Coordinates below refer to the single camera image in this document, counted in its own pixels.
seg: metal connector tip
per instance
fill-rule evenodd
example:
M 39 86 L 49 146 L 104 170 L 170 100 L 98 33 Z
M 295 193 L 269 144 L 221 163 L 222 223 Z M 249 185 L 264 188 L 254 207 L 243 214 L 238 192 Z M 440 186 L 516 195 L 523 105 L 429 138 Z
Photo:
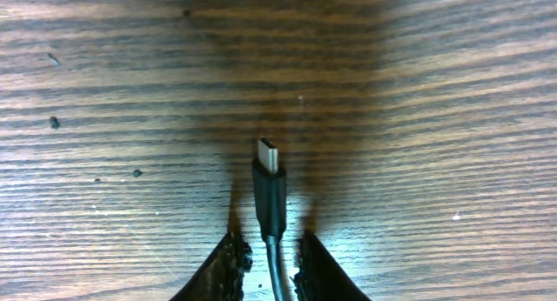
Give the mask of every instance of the metal connector tip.
M 279 171 L 279 149 L 271 141 L 261 138 L 258 141 L 259 162 L 271 173 Z

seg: black speck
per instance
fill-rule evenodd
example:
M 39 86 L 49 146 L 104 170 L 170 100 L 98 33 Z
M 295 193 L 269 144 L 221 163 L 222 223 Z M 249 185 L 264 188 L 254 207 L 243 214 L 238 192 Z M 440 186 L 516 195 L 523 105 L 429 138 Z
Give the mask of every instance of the black speck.
M 133 175 L 133 177 L 137 178 L 137 177 L 143 175 L 143 172 L 140 171 L 140 170 L 134 170 L 134 171 L 131 173 L 131 175 Z
M 50 118 L 50 127 L 52 127 L 53 129 L 60 128 L 60 122 L 58 121 L 58 118 L 56 117 Z
M 60 61 L 58 61 L 58 59 L 52 55 L 52 53 L 47 54 L 47 56 L 49 57 L 49 59 L 56 65 L 61 65 L 62 63 L 60 63 Z

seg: wooden table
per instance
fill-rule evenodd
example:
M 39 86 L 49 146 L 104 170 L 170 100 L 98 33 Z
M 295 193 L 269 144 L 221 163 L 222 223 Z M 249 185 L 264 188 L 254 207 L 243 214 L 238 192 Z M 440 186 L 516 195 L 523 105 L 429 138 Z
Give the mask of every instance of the wooden table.
M 260 136 L 288 275 L 307 227 L 374 301 L 557 299 L 556 3 L 0 0 L 0 299 L 166 300 L 232 199 L 272 300 Z

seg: black cable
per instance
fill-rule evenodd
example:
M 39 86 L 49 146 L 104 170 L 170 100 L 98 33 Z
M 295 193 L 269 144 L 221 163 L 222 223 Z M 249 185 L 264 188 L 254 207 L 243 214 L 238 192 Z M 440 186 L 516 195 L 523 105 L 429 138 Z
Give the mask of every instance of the black cable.
M 287 301 L 285 276 L 280 263 L 280 239 L 286 230 L 286 172 L 279 167 L 279 151 L 268 140 L 258 142 L 258 157 L 253 160 L 253 192 L 267 246 L 267 259 L 275 300 Z

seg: black debris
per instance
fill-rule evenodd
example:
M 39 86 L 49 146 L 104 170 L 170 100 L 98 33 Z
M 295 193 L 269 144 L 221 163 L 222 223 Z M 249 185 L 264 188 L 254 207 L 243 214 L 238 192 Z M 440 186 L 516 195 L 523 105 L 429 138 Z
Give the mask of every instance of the black debris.
M 143 172 L 140 170 L 134 170 L 131 175 L 133 175 L 133 177 L 137 178 L 140 177 L 141 175 L 143 175 Z
M 58 118 L 56 117 L 50 118 L 50 127 L 52 127 L 53 129 L 60 128 L 60 122 L 58 121 Z
M 47 56 L 49 57 L 49 59 L 56 65 L 62 65 L 62 63 L 60 63 L 60 61 L 58 61 L 58 59 L 52 55 L 52 53 L 47 54 Z

